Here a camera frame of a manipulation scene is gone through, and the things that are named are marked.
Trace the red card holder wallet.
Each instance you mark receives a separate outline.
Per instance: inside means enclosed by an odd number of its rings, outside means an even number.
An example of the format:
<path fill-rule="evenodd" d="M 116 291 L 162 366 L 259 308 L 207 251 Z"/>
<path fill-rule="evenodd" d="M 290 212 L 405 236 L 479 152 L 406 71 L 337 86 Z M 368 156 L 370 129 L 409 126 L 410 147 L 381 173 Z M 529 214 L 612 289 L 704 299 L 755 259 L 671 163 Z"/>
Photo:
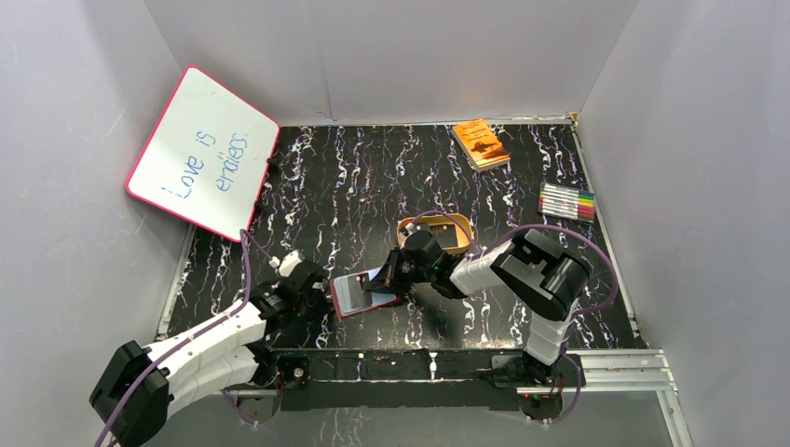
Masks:
<path fill-rule="evenodd" d="M 330 291 L 334 312 L 338 318 L 347 318 L 380 307 L 397 305 L 402 301 L 401 295 L 367 291 L 363 288 L 363 281 L 373 279 L 378 272 L 379 268 L 374 268 L 331 280 Z"/>

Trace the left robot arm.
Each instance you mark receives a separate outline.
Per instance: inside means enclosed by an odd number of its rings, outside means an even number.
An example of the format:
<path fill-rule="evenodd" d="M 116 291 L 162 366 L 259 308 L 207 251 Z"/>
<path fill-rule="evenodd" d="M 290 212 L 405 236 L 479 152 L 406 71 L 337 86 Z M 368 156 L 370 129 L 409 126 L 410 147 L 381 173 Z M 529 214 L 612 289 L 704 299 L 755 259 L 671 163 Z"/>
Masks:
<path fill-rule="evenodd" d="M 277 355 L 261 342 L 323 299 L 328 274 L 299 251 L 274 265 L 274 279 L 246 287 L 226 311 L 170 338 L 116 350 L 89 396 L 104 423 L 98 445 L 142 446 L 215 392 L 282 383 Z"/>

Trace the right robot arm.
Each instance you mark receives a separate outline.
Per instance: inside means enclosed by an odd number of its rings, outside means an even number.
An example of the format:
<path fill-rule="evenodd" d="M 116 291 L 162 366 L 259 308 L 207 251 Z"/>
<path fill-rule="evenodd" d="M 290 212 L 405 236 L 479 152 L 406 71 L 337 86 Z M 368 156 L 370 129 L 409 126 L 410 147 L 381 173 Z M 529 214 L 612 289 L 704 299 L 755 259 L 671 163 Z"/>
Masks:
<path fill-rule="evenodd" d="M 590 275 L 577 255 L 536 229 L 478 256 L 451 253 L 431 232 L 418 230 L 391 250 L 377 271 L 357 275 L 356 282 L 363 292 L 394 295 L 428 283 L 450 299 L 508 288 L 533 316 L 524 348 L 525 375 L 546 386 L 562 371 L 566 332 Z"/>

